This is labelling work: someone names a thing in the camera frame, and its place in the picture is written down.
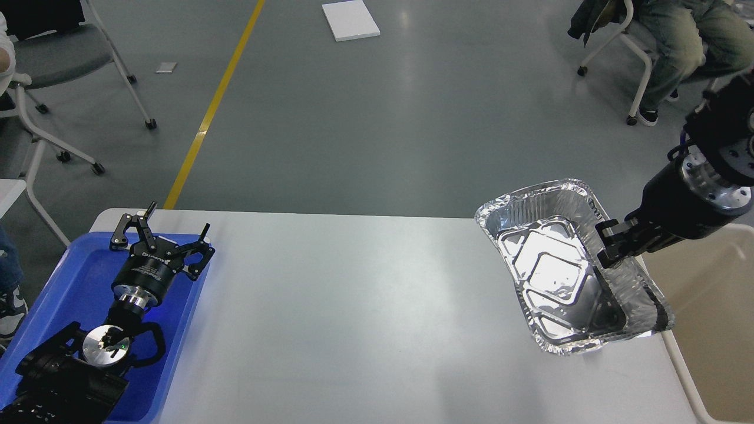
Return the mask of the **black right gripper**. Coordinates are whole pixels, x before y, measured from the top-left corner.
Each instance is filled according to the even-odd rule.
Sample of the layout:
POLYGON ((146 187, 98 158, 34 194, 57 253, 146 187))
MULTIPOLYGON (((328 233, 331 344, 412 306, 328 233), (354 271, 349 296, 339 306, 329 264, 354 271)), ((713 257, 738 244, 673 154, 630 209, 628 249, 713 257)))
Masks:
POLYGON ((609 269, 627 257, 706 238, 751 210, 752 188, 724 178, 692 147, 644 186, 641 205, 626 221, 595 225, 604 246, 597 258, 609 269))

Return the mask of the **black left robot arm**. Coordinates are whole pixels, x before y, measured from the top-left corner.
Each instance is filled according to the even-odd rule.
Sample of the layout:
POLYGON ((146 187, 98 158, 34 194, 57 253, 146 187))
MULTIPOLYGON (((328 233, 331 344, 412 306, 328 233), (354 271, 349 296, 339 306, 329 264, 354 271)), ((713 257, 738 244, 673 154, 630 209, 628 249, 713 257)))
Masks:
POLYGON ((215 249, 157 234, 145 211, 68 246, 2 355, 3 423, 150 423, 215 249))

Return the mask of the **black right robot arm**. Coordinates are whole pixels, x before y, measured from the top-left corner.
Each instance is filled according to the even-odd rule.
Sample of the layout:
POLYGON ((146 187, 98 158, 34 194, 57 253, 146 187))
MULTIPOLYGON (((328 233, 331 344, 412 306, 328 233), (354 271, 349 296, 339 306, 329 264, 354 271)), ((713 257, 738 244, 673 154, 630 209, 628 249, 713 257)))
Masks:
POLYGON ((624 221, 596 225, 605 268, 681 240, 706 238, 752 210, 752 73, 734 77, 686 117, 668 164, 624 221))

